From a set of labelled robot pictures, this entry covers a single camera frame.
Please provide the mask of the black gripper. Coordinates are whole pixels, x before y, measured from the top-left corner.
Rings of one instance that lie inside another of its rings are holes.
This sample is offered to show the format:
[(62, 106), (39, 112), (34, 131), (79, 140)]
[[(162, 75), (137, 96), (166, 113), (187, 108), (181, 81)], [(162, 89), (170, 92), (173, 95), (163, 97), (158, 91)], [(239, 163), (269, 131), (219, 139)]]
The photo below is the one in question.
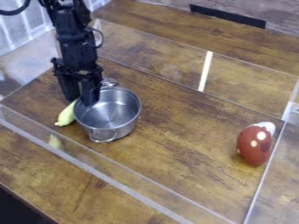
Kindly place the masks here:
[(53, 58), (51, 63), (66, 99), (74, 102), (81, 97), (85, 105), (91, 107), (99, 101), (103, 81), (103, 67), (98, 64), (98, 59), (83, 58), (67, 65), (62, 58)]

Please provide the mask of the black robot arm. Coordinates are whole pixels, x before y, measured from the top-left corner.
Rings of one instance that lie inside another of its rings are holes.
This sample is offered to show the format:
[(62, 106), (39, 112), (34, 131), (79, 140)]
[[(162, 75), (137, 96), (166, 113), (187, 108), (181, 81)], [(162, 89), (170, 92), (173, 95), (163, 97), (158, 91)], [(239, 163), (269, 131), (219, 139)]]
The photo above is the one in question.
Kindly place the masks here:
[(95, 29), (90, 27), (90, 9), (83, 0), (39, 0), (57, 29), (61, 58), (53, 58), (54, 75), (58, 77), (66, 99), (82, 99), (86, 106), (99, 101), (103, 67), (98, 64)]

